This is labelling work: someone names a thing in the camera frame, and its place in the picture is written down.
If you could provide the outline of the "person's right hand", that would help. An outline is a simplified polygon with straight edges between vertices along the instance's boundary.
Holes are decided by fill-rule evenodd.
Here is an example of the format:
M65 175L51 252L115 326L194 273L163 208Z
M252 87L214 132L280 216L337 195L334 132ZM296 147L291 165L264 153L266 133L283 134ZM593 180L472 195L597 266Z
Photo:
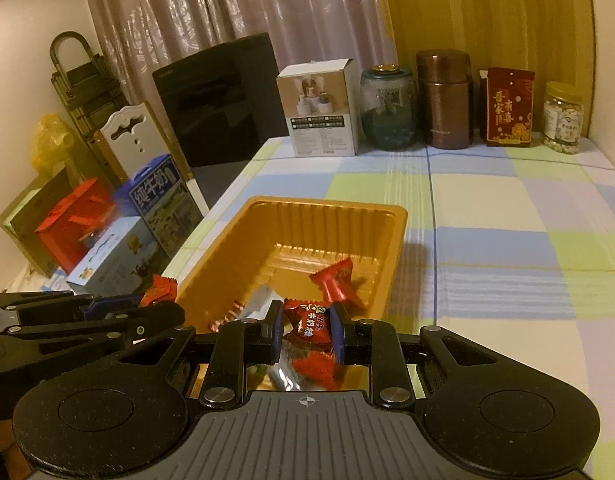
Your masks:
M11 420L0 420L0 457L4 460L10 479L27 479L32 473L30 465L14 440Z

